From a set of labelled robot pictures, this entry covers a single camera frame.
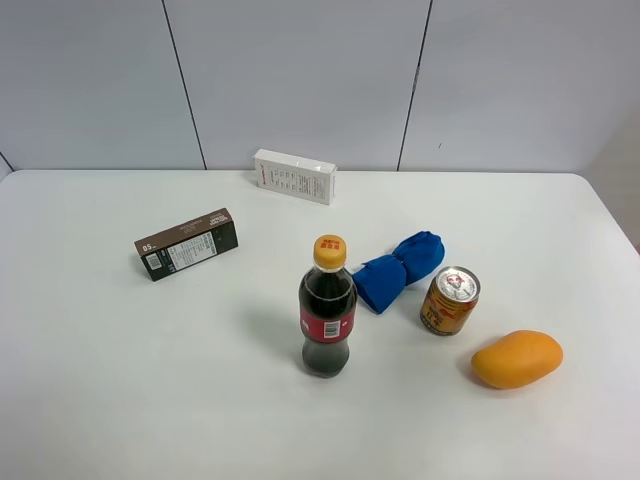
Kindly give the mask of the yellow mango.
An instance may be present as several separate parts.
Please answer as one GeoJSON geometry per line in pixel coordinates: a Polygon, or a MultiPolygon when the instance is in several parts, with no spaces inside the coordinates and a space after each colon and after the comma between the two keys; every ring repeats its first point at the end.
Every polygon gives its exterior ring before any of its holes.
{"type": "Polygon", "coordinates": [[[519,330],[477,351],[471,359],[475,375],[496,389],[530,385],[554,372],[562,363],[561,345],[550,335],[519,330]]]}

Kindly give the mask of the gold energy drink can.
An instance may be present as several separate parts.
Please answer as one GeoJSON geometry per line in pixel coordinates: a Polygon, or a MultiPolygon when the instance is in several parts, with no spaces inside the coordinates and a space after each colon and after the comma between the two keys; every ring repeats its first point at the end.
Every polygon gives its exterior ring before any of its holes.
{"type": "Polygon", "coordinates": [[[443,267],[432,279],[421,307],[423,325],[434,335],[456,335],[477,305],[480,291],[480,281],[470,270],[443,267]]]}

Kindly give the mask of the blue rolled cloth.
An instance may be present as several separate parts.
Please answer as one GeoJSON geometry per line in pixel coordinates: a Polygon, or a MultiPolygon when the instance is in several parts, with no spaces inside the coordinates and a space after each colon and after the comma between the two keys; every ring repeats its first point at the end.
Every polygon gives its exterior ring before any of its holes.
{"type": "Polygon", "coordinates": [[[382,314],[407,286],[431,274],[444,256],[440,236],[418,232],[390,254],[365,262],[352,275],[358,295],[373,312],[382,314]]]}

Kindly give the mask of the brown carton box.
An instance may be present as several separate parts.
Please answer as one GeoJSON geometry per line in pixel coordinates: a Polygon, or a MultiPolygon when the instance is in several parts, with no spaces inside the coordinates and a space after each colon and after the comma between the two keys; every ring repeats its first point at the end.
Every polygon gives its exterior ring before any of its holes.
{"type": "Polygon", "coordinates": [[[234,220],[222,208],[134,242],[152,281],[238,247],[234,220]]]}

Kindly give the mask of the cola bottle with yellow cap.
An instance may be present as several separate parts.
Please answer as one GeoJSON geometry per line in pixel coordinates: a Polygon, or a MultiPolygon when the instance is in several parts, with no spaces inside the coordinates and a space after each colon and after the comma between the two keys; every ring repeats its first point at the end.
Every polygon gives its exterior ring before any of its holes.
{"type": "Polygon", "coordinates": [[[347,246],[332,234],[320,236],[313,247],[313,266],[299,289],[299,323],[305,337],[302,360],[313,375],[338,375],[350,356],[348,337],[355,319],[357,289],[346,270],[347,246]]]}

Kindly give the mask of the white carton box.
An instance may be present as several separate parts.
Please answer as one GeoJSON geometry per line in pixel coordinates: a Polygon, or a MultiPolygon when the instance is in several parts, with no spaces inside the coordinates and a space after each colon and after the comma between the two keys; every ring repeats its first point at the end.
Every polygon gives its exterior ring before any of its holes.
{"type": "Polygon", "coordinates": [[[337,166],[332,163],[259,149],[253,156],[259,188],[330,206],[337,166]]]}

